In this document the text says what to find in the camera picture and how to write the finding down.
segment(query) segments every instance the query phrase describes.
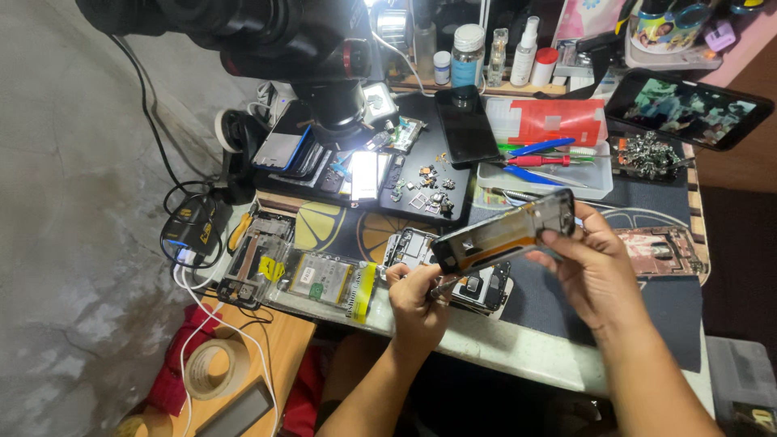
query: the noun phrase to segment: gray wall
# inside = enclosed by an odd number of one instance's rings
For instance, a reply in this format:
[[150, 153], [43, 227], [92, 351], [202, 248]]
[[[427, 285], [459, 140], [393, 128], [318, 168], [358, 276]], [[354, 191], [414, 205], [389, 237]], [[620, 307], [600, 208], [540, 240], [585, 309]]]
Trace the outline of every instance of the gray wall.
[[[191, 302], [158, 247], [172, 183], [134, 70], [73, 0], [0, 2], [0, 38], [0, 435], [106, 435]], [[216, 173], [213, 117], [257, 81], [183, 35], [127, 41], [179, 178], [200, 179], [180, 153]]]

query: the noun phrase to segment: human arm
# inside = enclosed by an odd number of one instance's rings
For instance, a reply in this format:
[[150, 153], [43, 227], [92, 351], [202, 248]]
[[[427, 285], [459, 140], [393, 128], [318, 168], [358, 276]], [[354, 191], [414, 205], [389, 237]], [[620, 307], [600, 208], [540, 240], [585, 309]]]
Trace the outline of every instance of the human arm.
[[427, 302], [426, 293], [442, 275], [435, 264], [386, 271], [396, 334], [385, 352], [326, 420], [319, 436], [392, 435], [410, 384], [448, 326], [448, 308]]
[[585, 232], [544, 231], [558, 261], [539, 251], [529, 260], [556, 273], [570, 305], [591, 328], [607, 369], [623, 435], [723, 435], [685, 381], [647, 314], [623, 242], [601, 214], [575, 203]]

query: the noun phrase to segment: masking tape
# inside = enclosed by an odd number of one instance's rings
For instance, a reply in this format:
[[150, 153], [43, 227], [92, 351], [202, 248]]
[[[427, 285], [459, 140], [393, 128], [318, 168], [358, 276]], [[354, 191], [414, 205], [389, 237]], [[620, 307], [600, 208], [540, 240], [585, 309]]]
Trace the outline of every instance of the masking tape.
[[[229, 369], [224, 379], [217, 386], [213, 386], [208, 375], [213, 357], [219, 351], [227, 353]], [[194, 353], [186, 362], [186, 370], [183, 373], [183, 385], [191, 397], [197, 400], [210, 400], [216, 397], [228, 396], [242, 385], [248, 375], [251, 362], [246, 346], [234, 340], [215, 339], [206, 341], [194, 350]]]
[[172, 437], [170, 416], [159, 412], [145, 412], [125, 418], [113, 430], [112, 437], [135, 437], [142, 425], [145, 425], [148, 437]]

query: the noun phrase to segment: blue-handled tool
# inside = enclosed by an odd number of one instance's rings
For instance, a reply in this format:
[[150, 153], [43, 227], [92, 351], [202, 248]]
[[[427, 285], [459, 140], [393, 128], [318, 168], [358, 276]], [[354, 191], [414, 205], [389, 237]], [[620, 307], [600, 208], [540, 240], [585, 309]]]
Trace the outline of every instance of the blue-handled tool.
[[512, 156], [526, 156], [530, 153], [536, 153], [541, 150], [550, 149], [554, 147], [561, 147], [562, 145], [570, 145], [575, 142], [575, 138], [559, 138], [556, 140], [548, 140], [543, 142], [538, 142], [536, 144], [527, 145], [525, 147], [521, 147], [520, 149], [510, 150], [509, 154]]
[[559, 184], [558, 182], [555, 182], [554, 180], [546, 179], [544, 177], [538, 176], [534, 174], [533, 172], [530, 172], [526, 169], [523, 169], [521, 167], [516, 166], [505, 166], [503, 167], [504, 171], [508, 172], [509, 174], [520, 177], [521, 179], [525, 180], [526, 182], [531, 182], [532, 184], [545, 184], [545, 185], [557, 185], [559, 187], [563, 187], [563, 184]]

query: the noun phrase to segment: wooden shelf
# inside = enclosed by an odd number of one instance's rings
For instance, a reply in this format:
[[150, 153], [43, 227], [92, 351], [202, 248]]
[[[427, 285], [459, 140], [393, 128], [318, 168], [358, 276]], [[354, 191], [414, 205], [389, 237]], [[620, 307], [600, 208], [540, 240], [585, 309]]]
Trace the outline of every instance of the wooden shelf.
[[[402, 80], [401, 82], [396, 82], [396, 81], [393, 81], [391, 78], [388, 78], [387, 82], [388, 82], [388, 86], [390, 86], [395, 91], [399, 91], [399, 90], [412, 91], [420, 88], [418, 86], [418, 81], [416, 81], [416, 76], [414, 75], [408, 76], [407, 78], [405, 78], [405, 80]], [[450, 82], [448, 82], [445, 85], [438, 85], [434, 83], [434, 79], [422, 80], [421, 83], [423, 83], [423, 89], [428, 92], [435, 92], [441, 89], [451, 88]], [[537, 86], [533, 86], [531, 83], [528, 83], [524, 86], [513, 86], [510, 83], [510, 81], [503, 80], [501, 86], [486, 87], [485, 94], [487, 96], [531, 97], [534, 93], [538, 91], [543, 91], [545, 94], [548, 94], [550, 96], [560, 96], [561, 94], [566, 93], [566, 85], [548, 84], [547, 86], [537, 87]]]

